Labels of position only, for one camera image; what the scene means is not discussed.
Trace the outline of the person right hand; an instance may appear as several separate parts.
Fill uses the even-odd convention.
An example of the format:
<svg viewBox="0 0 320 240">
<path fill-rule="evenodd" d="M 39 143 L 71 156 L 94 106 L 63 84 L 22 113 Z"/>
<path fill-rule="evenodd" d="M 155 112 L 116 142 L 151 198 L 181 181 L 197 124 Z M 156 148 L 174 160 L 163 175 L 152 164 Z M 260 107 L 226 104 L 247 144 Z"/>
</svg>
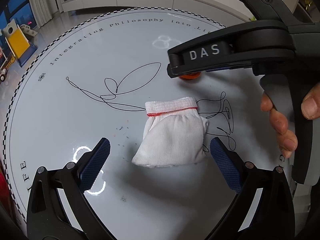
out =
<svg viewBox="0 0 320 240">
<path fill-rule="evenodd" d="M 301 111 L 303 116 L 308 120 L 315 120 L 319 118 L 320 106 L 320 85 L 317 83 L 313 87 L 301 104 Z M 277 111 L 271 99 L 265 92 L 262 94 L 260 109 L 263 112 L 269 113 L 269 122 L 276 131 L 276 138 L 281 154 L 288 159 L 298 146 L 298 139 L 295 133 L 289 130 L 288 119 L 283 113 Z"/>
</svg>

